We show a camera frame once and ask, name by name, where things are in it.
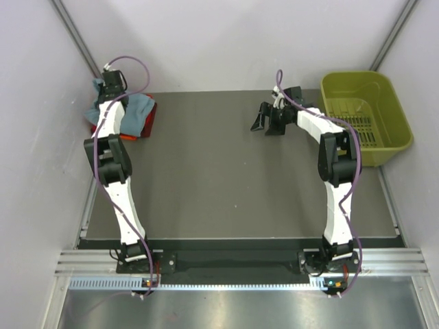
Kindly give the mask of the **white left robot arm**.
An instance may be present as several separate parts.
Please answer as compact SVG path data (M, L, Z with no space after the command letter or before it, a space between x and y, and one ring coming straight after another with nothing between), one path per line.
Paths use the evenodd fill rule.
M97 187L112 206L120 232L117 272L153 273L156 257L147 245L131 189L132 163L121 139L121 122L129 96L123 73L105 68L99 84L98 121L84 141Z

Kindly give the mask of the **olive green plastic basket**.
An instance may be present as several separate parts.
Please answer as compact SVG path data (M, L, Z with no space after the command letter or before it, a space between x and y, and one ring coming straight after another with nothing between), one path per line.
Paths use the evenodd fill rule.
M391 81L375 71L338 71L320 82L319 105L357 130L362 164L380 167L414 137Z

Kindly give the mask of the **folded red t shirt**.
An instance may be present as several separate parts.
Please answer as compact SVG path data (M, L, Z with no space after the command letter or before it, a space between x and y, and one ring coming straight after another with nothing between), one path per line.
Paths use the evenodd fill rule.
M126 113L127 106L124 106L121 101L115 103L107 101L99 105L99 119L96 127L97 136L99 138L108 136L110 134L122 134L121 120ZM155 113L156 103L146 119L141 136L137 138L148 137L150 135L152 125L154 123Z

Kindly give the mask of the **corner aluminium profile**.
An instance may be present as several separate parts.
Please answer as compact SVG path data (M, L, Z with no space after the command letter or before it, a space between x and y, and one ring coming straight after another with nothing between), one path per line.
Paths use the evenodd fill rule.
M402 7L402 10L398 13L395 22L393 23L390 31L384 39L383 44L380 46L378 53L376 54L372 64L369 67L369 71L378 71L383 64L385 58L389 54L392 46L396 42L406 23L409 21L410 16L416 10L416 7L420 3L420 0L407 0Z
M90 52L87 44L85 43L79 29L74 23L69 11L61 0L49 0L49 4L54 9L62 25L66 29L76 49L79 51L81 58L86 64L87 68L91 72L94 78L102 79L102 70L98 67L95 59Z

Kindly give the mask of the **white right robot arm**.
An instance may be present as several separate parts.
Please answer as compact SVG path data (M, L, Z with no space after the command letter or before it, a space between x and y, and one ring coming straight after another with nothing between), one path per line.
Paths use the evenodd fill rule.
M327 192L327 223L317 256L303 260L305 271L320 275L336 271L354 257L351 229L351 196L361 173L361 162L352 132L326 117L320 109L306 107L299 86L272 90L274 101L262 102L250 130L265 129L267 136L282 136L289 124L297 125L318 142L318 174Z

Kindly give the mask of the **aluminium front frame rail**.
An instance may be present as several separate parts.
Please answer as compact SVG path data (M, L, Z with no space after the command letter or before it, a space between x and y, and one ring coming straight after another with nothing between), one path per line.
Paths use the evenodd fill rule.
M117 273L116 256L103 249L90 250L67 250L61 252L56 273L76 273L78 275L104 275ZM363 250L359 256L359 264L356 269L348 267L348 273L352 276L358 273L360 276L426 276L427 265L419 249L384 248ZM334 276L342 272L329 271L323 276Z

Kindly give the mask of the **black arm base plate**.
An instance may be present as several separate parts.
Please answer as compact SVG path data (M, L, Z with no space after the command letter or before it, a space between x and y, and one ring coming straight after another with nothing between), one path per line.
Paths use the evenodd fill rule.
M209 271L238 269L258 271L263 269L286 270L295 275L339 271L342 265L356 269L359 264L357 252L330 259L322 250L193 250L155 252L152 260L141 259L128 262L120 260L117 273L172 274L190 269Z

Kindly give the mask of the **light blue t shirt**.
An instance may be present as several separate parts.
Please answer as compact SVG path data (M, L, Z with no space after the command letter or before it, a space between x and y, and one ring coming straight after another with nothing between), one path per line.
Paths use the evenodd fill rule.
M129 136L140 137L146 119L154 106L155 101L149 95L138 93L130 95L126 113L121 120L121 133ZM95 129L99 119L97 98L93 100L91 107L86 110L84 116L92 125L93 129Z

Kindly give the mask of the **right corner aluminium profile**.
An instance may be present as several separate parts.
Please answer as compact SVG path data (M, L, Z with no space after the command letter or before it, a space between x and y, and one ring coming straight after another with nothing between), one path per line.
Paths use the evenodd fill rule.
M384 39L383 44L380 46L378 53L376 54L372 64L369 67L369 71L378 71L383 64L385 58L389 54L392 46L396 42L406 23L409 21L410 16L416 10L416 7L420 3L420 0L407 0L402 7L402 10L398 13L395 22L393 23L390 31Z

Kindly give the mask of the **folded orange t shirt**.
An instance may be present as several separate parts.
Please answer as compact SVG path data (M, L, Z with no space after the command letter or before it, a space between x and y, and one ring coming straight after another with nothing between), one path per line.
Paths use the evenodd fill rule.
M121 137L121 139L127 140L127 141L137 141L138 140L138 138L135 136L128 136L125 134L121 134L120 137Z

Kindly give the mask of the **left corner aluminium profile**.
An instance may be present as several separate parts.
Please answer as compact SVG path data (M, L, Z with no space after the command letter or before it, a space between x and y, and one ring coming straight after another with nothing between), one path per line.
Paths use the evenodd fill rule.
M81 58L86 64L87 68L91 72L94 78L102 79L102 70L98 67L95 59L90 52L87 44L85 43L79 29L74 23L69 11L61 0L49 0L49 4L54 9L62 25L66 29L76 49L79 51Z

